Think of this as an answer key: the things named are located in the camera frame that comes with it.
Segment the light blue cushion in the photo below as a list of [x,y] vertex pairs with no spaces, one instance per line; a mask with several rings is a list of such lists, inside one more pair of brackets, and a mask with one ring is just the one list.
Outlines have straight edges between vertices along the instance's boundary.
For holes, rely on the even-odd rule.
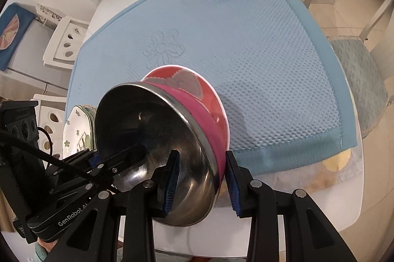
[[364,138],[379,123],[389,102],[385,84],[359,37],[337,36],[328,40],[345,71]]

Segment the white plate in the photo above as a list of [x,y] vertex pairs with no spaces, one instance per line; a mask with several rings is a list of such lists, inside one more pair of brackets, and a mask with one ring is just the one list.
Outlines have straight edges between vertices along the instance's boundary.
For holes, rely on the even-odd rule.
[[84,105],[83,108],[92,116],[93,121],[96,120],[96,109],[90,105]]
[[87,112],[73,107],[63,130],[63,159],[86,148],[93,149],[92,123]]
[[90,127],[91,127],[91,132],[92,132],[92,136],[91,136],[92,137],[92,148],[90,150],[94,150],[94,149],[96,149],[96,136],[95,136],[95,118],[96,118],[96,114],[95,114],[95,110],[94,109],[90,110],[86,106],[82,106],[82,105],[79,105],[79,107],[89,117]]

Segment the textured mat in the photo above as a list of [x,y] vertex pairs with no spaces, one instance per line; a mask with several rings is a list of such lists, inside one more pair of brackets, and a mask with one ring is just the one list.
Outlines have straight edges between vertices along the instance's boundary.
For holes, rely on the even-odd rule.
[[300,0],[140,0],[82,46],[66,113],[178,64],[206,78],[252,174],[322,161],[357,144],[334,51]]

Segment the embossed flower pattern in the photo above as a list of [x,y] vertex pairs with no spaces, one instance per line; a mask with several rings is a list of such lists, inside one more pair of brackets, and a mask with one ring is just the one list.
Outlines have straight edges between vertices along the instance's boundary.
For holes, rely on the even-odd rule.
[[166,33],[155,32],[151,39],[151,45],[144,52],[145,56],[150,57],[147,62],[148,69],[173,64],[173,60],[185,52],[185,47],[179,43],[179,32],[176,29],[171,29]]

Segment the floral plate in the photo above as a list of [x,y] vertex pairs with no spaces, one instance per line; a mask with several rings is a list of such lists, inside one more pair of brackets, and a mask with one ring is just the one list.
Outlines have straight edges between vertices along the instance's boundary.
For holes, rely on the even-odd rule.
[[73,107],[63,130],[63,159],[86,148],[93,149],[92,124],[83,107]]
[[96,136],[95,136],[96,110],[94,109],[92,110],[91,107],[89,107],[88,105],[87,106],[78,105],[78,106],[89,117],[90,127],[92,128],[92,136],[91,136],[92,148],[90,148],[90,150],[94,150],[96,149]]
[[150,71],[141,81],[168,85],[192,95],[212,116],[224,147],[229,149],[230,128],[226,111],[215,89],[201,75],[184,66],[164,65]]

